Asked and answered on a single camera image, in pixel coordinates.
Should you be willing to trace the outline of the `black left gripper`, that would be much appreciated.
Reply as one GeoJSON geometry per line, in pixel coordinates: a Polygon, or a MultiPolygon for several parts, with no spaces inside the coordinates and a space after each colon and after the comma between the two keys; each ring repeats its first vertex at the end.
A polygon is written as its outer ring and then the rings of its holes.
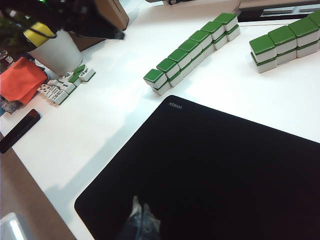
{"type": "Polygon", "coordinates": [[[62,29],[81,38],[123,40],[125,34],[112,24],[105,23],[97,13],[93,0],[66,0],[62,29]]]}

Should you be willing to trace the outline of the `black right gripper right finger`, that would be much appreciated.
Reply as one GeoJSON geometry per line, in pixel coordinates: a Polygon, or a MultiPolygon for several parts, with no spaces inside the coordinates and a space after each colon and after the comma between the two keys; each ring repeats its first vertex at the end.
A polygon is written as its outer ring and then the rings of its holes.
{"type": "Polygon", "coordinates": [[[158,220],[150,210],[147,203],[143,205],[141,226],[140,226],[140,240],[160,240],[160,224],[158,220]]]}

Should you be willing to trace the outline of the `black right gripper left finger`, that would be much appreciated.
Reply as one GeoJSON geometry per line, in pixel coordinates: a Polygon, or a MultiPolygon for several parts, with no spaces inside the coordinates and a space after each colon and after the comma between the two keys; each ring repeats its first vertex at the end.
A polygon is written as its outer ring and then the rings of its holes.
{"type": "Polygon", "coordinates": [[[117,239],[138,240],[140,237],[141,224],[142,206],[140,205],[138,197],[135,195],[132,200],[131,213],[117,236],[117,239]]]}

